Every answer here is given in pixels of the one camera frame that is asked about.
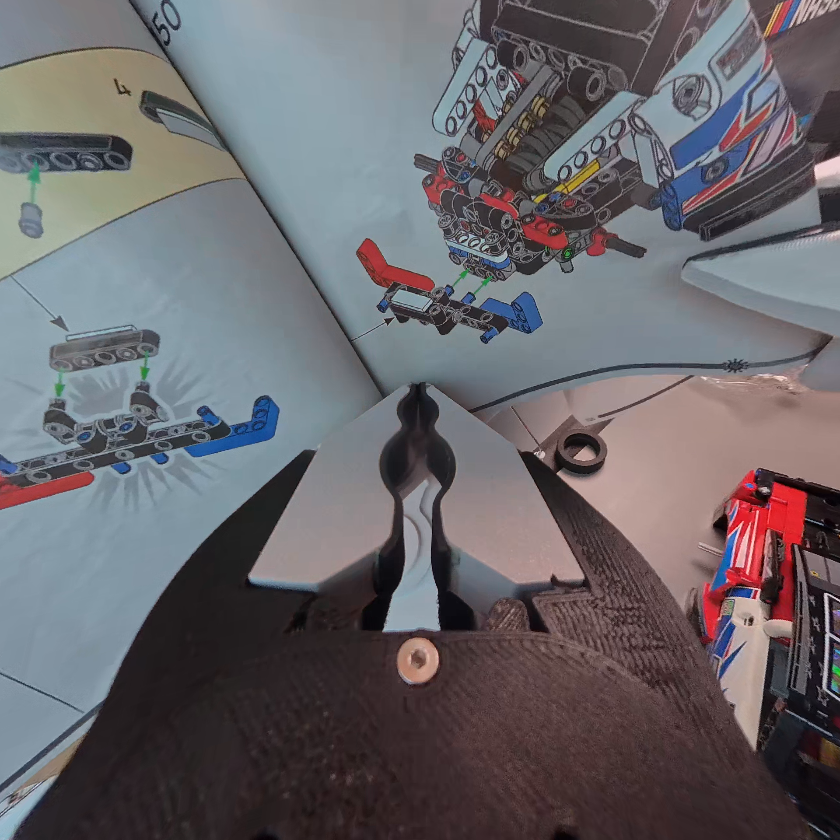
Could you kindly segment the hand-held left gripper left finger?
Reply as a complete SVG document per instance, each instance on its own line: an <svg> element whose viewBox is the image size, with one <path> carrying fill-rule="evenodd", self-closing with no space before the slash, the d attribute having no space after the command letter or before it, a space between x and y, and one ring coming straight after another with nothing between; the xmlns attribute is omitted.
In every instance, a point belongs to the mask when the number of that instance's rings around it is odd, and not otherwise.
<svg viewBox="0 0 840 840"><path fill-rule="evenodd" d="M248 582L314 598L323 621L363 629L387 616L420 537L422 386L409 385L331 434L261 550Z"/></svg>

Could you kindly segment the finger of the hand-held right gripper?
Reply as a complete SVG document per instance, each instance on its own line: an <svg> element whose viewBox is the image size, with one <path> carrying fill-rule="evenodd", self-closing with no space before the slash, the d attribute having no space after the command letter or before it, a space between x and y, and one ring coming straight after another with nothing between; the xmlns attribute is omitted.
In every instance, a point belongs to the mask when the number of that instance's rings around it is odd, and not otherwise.
<svg viewBox="0 0 840 840"><path fill-rule="evenodd" d="M830 337L802 374L816 391L839 390L839 224L719 248L692 257L681 279L719 298Z"/></svg>

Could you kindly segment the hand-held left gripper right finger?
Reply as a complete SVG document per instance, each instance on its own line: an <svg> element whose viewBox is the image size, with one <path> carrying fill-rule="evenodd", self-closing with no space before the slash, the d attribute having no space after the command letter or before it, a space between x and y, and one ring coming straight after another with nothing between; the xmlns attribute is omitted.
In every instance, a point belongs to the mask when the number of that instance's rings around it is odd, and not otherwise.
<svg viewBox="0 0 840 840"><path fill-rule="evenodd" d="M523 600L585 574L514 444L432 385L434 430L454 456L455 474L440 501L454 557L449 590L476 626L502 597Z"/></svg>

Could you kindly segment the toy brick race car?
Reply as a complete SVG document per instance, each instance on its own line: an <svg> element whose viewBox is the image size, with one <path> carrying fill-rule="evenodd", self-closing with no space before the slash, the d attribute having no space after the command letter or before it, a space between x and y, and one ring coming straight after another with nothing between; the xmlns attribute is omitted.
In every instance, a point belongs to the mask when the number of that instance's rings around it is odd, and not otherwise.
<svg viewBox="0 0 840 840"><path fill-rule="evenodd" d="M839 491L750 471L717 509L686 615L750 746L817 838L839 834Z"/></svg>

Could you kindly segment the building instruction booklet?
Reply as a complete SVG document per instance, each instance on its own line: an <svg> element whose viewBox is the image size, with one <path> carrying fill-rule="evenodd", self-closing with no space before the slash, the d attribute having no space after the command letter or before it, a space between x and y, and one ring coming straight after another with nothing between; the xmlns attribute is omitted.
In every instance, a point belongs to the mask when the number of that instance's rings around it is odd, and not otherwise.
<svg viewBox="0 0 840 840"><path fill-rule="evenodd" d="M817 171L751 2L2 2L7 837L817 838L656 571L516 445L584 582L476 626L426 394L805 368L828 335L681 268L838 224ZM250 584L409 385L388 627Z"/></svg>

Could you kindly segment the grey desk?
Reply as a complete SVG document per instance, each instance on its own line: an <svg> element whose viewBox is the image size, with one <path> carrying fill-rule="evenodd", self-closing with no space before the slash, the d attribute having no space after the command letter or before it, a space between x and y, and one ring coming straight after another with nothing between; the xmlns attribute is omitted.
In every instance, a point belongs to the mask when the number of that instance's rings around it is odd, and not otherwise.
<svg viewBox="0 0 840 840"><path fill-rule="evenodd" d="M743 478L770 469L838 489L838 394L727 395L696 376L598 382L501 410L489 425L544 457L640 550L685 607L710 583L725 537L717 509ZM560 469L559 440L597 434L603 468Z"/></svg>

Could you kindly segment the black toy tyre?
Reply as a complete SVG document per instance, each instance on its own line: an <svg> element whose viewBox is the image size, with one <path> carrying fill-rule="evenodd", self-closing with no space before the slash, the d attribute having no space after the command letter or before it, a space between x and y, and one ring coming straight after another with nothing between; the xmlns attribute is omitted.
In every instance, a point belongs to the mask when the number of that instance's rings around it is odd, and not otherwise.
<svg viewBox="0 0 840 840"><path fill-rule="evenodd" d="M581 458L581 451L589 449L592 457ZM605 441L597 434L574 431L559 440L555 458L560 469L566 469L573 474L589 476L600 471L605 463L607 447Z"/></svg>

